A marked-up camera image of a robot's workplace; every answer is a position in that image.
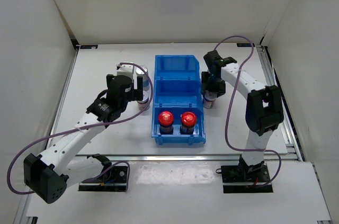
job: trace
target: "cable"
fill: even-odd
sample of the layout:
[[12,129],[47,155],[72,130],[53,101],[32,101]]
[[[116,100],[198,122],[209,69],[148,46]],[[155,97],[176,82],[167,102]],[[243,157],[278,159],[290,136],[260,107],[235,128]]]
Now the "cable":
[[263,186],[266,186],[268,184],[270,184],[278,175],[279,171],[280,171],[280,168],[281,168],[281,156],[279,153],[277,153],[276,151],[274,150],[266,150],[266,149],[241,149],[241,148],[236,148],[234,146],[232,146],[230,143],[229,143],[229,140],[228,140],[228,125],[229,125],[229,119],[230,119],[230,115],[231,115],[231,109],[232,109],[232,105],[233,105],[233,100],[234,100],[234,97],[235,97],[235,94],[237,92],[237,87],[238,87],[238,83],[239,83],[239,79],[240,79],[240,73],[241,73],[241,69],[243,68],[243,65],[252,57],[253,55],[253,52],[254,52],[254,45],[253,45],[253,42],[246,38],[245,36],[241,36],[241,35],[233,35],[233,36],[229,36],[225,39],[223,39],[222,41],[220,41],[214,48],[214,50],[217,50],[217,47],[222,44],[224,41],[228,40],[228,39],[231,39],[231,38],[242,38],[242,39],[245,39],[247,40],[250,44],[251,44],[251,53],[249,54],[249,56],[240,64],[239,66],[239,70],[238,70],[238,75],[237,75],[237,79],[235,80],[235,84],[234,84],[234,89],[233,89],[233,92],[232,92],[232,96],[231,96],[231,99],[229,101],[229,106],[228,106],[228,111],[227,111],[227,116],[226,116],[226,124],[225,124],[225,141],[226,141],[226,144],[228,145],[229,148],[231,148],[232,150],[235,150],[235,151],[265,151],[265,152],[269,152],[269,153],[275,153],[277,156],[278,156],[278,159],[279,159],[279,165],[278,165],[278,168],[276,170],[276,173],[275,175],[267,182],[267,183],[264,183],[262,185],[257,185],[256,188],[258,187],[263,187]]
[[[148,104],[147,106],[142,109],[140,112],[136,113],[135,115],[129,117],[129,118],[126,118],[126,119],[123,119],[123,120],[119,120],[119,121],[114,121],[114,122],[103,122],[103,123],[98,123],[98,124],[89,124],[89,125],[86,125],[86,126],[82,126],[82,127],[79,127],[79,128],[76,128],[76,129],[71,129],[71,130],[67,130],[67,131],[63,131],[63,132],[59,132],[59,133],[56,133],[56,134],[53,134],[53,135],[48,135],[48,136],[45,136],[43,138],[40,138],[32,143],[30,143],[29,145],[25,146],[21,151],[18,152],[17,155],[14,156],[13,160],[11,161],[9,167],[8,167],[8,170],[7,170],[7,186],[8,188],[15,194],[18,194],[18,195],[28,195],[28,194],[32,194],[34,193],[34,191],[28,191],[28,192],[24,192],[24,191],[17,191],[12,183],[11,183],[11,172],[12,172],[12,168],[14,166],[14,163],[17,161],[17,159],[20,157],[20,155],[22,155],[27,149],[31,148],[32,146],[40,143],[40,142],[43,142],[49,138],[54,138],[54,137],[58,137],[58,136],[63,136],[63,135],[66,135],[66,134],[70,134],[70,133],[73,133],[73,132],[76,132],[78,131],[79,129],[81,130],[85,130],[85,129],[88,129],[88,128],[93,128],[93,127],[98,127],[98,126],[109,126],[109,125],[113,125],[113,124],[118,124],[118,123],[122,123],[122,122],[127,122],[127,121],[130,121],[132,119],[134,119],[135,117],[137,117],[138,115],[140,115],[141,113],[143,113],[143,111],[147,110],[147,108],[149,107],[152,99],[153,99],[153,84],[152,84],[152,80],[150,79],[148,73],[139,65],[137,64],[134,64],[132,62],[121,62],[120,63],[121,65],[133,65],[139,69],[141,69],[142,72],[145,73],[148,81],[149,81],[149,84],[150,84],[150,98],[149,98],[149,101],[148,101]],[[108,170],[110,170],[112,167],[114,167],[114,164],[112,166],[110,166],[109,168],[107,168],[104,172],[102,172],[98,177],[100,177],[102,174],[104,174],[105,172],[107,172]]]

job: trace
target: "metal bar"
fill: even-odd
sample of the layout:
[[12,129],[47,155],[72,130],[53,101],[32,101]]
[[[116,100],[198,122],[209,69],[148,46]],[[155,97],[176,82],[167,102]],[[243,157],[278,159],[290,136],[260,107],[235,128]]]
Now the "metal bar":
[[[268,57],[266,50],[264,48],[263,48],[263,52],[261,52],[261,54],[262,54],[261,56],[262,56],[262,59],[264,61],[264,66],[267,70],[268,76],[270,78],[273,78],[274,84],[276,85],[276,81],[275,81],[275,78],[274,78],[274,71],[272,70],[272,67],[271,67],[270,62],[269,62],[269,57]],[[284,114],[284,122],[282,123],[282,127],[283,127],[282,131],[284,131],[284,133],[286,133],[286,138],[289,140],[289,143],[293,143],[295,150],[296,150],[296,153],[297,153],[297,156],[298,156],[298,159],[302,162],[303,160],[302,160],[302,156],[301,156],[301,153],[300,153],[300,149],[299,149],[299,146],[297,144],[295,134],[293,133],[291,122],[290,122],[290,119],[287,115],[286,107],[283,105],[282,109],[283,109],[283,114]]]
[[[53,122],[53,125],[52,125],[52,129],[51,129],[50,135],[55,134],[55,132],[56,132],[57,125],[59,123],[59,118],[60,118],[60,115],[61,115],[61,111],[63,109],[64,101],[65,101],[65,98],[66,98],[69,82],[70,82],[70,79],[72,77],[72,73],[73,73],[73,69],[74,69],[74,66],[75,66],[76,58],[78,56],[78,51],[79,51],[78,49],[75,50],[75,56],[73,58],[72,64],[71,64],[71,66],[69,68],[69,71],[68,71],[68,74],[67,74],[65,86],[64,86],[64,89],[63,89],[63,93],[61,94],[61,99],[60,99],[60,102],[59,102],[59,105],[58,105],[57,113],[55,115],[55,119],[54,119],[54,122]],[[49,148],[52,144],[53,144],[53,138],[48,139],[47,147],[46,148]]]
[[[145,156],[145,155],[105,155],[110,161],[117,162],[120,160],[125,160],[129,162],[164,162],[164,161],[228,161],[228,160],[239,160],[240,155],[154,155],[154,156]],[[74,160],[81,160],[86,158],[87,155],[77,155]],[[286,154],[281,155],[283,160],[298,160],[296,154]],[[278,160],[276,155],[267,154],[264,156],[265,160]]]

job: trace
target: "blue tray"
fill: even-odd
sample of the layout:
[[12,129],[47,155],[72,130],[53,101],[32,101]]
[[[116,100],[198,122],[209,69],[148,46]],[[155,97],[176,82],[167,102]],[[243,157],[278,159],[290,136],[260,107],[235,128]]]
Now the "blue tray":
[[[151,136],[163,143],[204,143],[203,105],[199,62],[195,56],[155,56],[154,99]],[[173,134],[162,135],[158,116],[162,111],[174,114]],[[197,124],[192,135],[180,133],[181,114],[192,111]]]

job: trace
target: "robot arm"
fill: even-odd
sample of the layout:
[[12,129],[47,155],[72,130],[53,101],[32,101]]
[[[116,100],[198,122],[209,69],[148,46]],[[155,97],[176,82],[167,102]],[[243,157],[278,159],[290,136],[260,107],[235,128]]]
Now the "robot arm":
[[[97,176],[112,165],[108,158],[99,154],[81,162],[70,162],[87,143],[108,127],[104,123],[120,117],[128,102],[142,100],[142,77],[137,78],[138,88],[134,89],[133,71],[133,66],[119,66],[117,76],[107,75],[108,89],[99,94],[76,123],[74,128],[78,130],[61,137],[38,156],[29,154],[25,158],[24,182],[47,203],[58,200],[67,187]],[[108,178],[110,174],[104,174],[99,179],[106,181]]]
[[[216,50],[208,52],[204,60],[209,69],[201,75],[201,93],[225,94],[225,81],[235,86],[239,64],[232,57],[221,58]],[[265,86],[245,71],[240,74],[237,90],[247,100],[246,123],[250,129],[245,149],[265,149],[273,131],[283,121],[280,90]],[[255,172],[264,164],[263,151],[244,151],[240,157],[245,173]]]

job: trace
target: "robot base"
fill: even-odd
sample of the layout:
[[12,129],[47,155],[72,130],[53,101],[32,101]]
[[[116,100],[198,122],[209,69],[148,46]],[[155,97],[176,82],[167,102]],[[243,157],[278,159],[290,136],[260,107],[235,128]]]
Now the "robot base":
[[246,175],[246,177],[244,173],[239,169],[238,165],[221,166],[221,175],[224,193],[273,192],[271,184],[268,184],[264,187],[258,186],[270,180],[269,170],[266,165],[263,165],[263,167],[257,172]]
[[127,181],[127,166],[116,166],[111,169],[112,173],[106,182],[93,181],[80,183],[79,191],[103,191],[103,192],[125,192]]

